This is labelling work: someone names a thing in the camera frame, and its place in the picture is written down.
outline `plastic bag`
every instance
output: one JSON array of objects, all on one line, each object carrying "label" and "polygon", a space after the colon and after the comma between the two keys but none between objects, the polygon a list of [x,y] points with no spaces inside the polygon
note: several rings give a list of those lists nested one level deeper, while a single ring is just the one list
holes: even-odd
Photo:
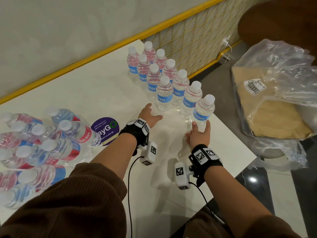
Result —
[{"label": "plastic bag", "polygon": [[314,59],[300,47],[264,39],[232,67],[242,129],[258,140],[252,151],[260,156],[265,149],[281,149],[290,162],[283,169],[306,166],[298,141],[316,132],[317,119],[309,115],[317,112]]}]

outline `barcode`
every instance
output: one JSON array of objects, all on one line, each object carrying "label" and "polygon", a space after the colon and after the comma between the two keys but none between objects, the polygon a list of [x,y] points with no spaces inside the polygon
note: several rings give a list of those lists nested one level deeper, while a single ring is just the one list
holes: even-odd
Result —
[{"label": "barcode", "polygon": [[257,89],[253,83],[249,84],[248,87],[255,93],[257,94],[259,92],[259,89]]}]

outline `left hand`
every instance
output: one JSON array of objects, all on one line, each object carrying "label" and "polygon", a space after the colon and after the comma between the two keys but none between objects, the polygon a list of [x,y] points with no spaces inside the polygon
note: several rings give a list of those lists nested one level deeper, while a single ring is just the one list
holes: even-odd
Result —
[{"label": "left hand", "polygon": [[160,120],[163,119],[163,116],[162,115],[157,115],[157,116],[153,116],[151,114],[151,106],[152,104],[151,103],[148,103],[144,109],[142,109],[142,111],[140,112],[138,118],[141,118],[141,119],[144,119],[147,124],[149,125],[150,128],[153,128],[154,125],[156,125],[156,123]]}]

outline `hand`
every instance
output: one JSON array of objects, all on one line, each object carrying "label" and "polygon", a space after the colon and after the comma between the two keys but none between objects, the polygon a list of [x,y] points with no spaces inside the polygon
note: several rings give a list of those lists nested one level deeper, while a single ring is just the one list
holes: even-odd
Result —
[{"label": "hand", "polygon": [[195,148],[198,144],[205,144],[206,146],[209,145],[210,142],[210,122],[207,120],[205,131],[199,132],[198,126],[196,122],[192,123],[192,130],[190,133],[186,133],[186,141],[191,146],[191,151]]},{"label": "hand", "polygon": [[144,109],[142,109],[142,111],[140,112],[138,118],[144,119],[147,122],[147,124],[149,125],[149,127],[153,128],[154,125],[156,125],[156,123],[158,121],[163,119],[163,116],[162,115],[153,116],[151,114],[151,111],[152,111],[151,106],[152,106],[152,104],[148,103],[144,107]]}]

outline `white wall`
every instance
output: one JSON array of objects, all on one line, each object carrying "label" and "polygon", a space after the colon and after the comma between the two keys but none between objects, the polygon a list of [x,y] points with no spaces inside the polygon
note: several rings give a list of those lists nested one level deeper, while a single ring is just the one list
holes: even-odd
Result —
[{"label": "white wall", "polygon": [[0,0],[0,97],[208,0]]}]

